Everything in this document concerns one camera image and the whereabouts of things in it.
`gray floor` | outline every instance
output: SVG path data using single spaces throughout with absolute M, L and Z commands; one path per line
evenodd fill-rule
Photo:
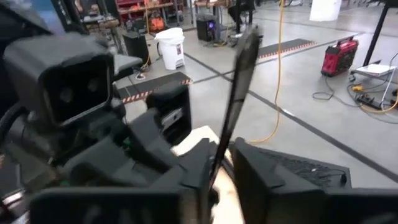
M 276 135 L 260 146 L 349 167 L 354 187 L 398 187 L 398 146 L 394 140 L 398 135 L 396 127 L 335 99 L 312 99 L 313 92 L 327 91 L 324 78 L 320 75 L 327 45 L 355 35 L 360 44 L 352 68 L 360 66 L 381 10 L 382 6 L 343 4 L 337 21 L 310 22 L 308 4 L 285 9 L 283 40 L 301 38 L 315 41 L 317 45 L 284 54 L 278 100 L 283 114 Z M 382 59 L 385 64 L 398 52 L 396 12 L 391 9 L 388 13 L 373 57 L 374 60 Z M 257 8 L 254 22 L 264 29 L 263 45 L 277 43 L 278 19 L 279 8 L 276 4 L 267 3 Z M 209 125 L 219 134 L 230 86 L 228 77 L 233 69 L 234 49 L 204 47 L 195 31 L 186 32 L 185 37 L 186 65 L 179 70 L 194 81 L 190 86 L 193 127 Z M 151 57 L 156 59 L 155 42 L 149 40 L 149 43 L 152 44 Z M 172 73 L 166 72 L 162 63 L 161 60 L 154 62 L 147 79 Z M 121 80 L 118 86 L 130 85 L 131 82 L 136 83 L 134 77 Z M 331 78 L 329 82 L 336 96 L 353 104 L 346 92 L 349 85 L 347 74 Z M 357 82 L 374 86 L 381 81 L 358 77 Z M 275 57 L 262 58 L 256 67 L 251 94 L 245 102 L 234 137 L 258 139 L 272 132 L 276 120 L 272 104 L 276 87 L 277 61 Z M 126 107 L 130 120 L 146 109 L 143 101 L 130 103 Z M 394 121 L 384 115 L 372 116 Z

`red power station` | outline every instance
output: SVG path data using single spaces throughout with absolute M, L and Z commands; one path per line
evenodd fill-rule
M 334 77 L 347 71 L 353 64 L 358 45 L 359 42 L 352 36 L 329 46 L 325 52 L 321 74 Z

